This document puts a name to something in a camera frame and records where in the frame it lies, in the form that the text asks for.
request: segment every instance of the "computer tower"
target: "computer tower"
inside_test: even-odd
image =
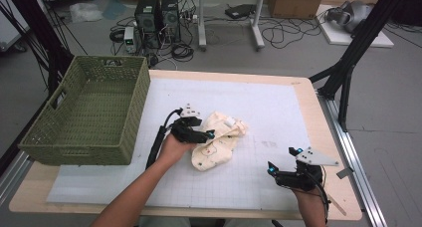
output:
[[[159,0],[138,0],[134,18],[139,33],[157,33],[163,28]]]
[[[161,10],[166,41],[180,42],[179,0],[162,0]]]

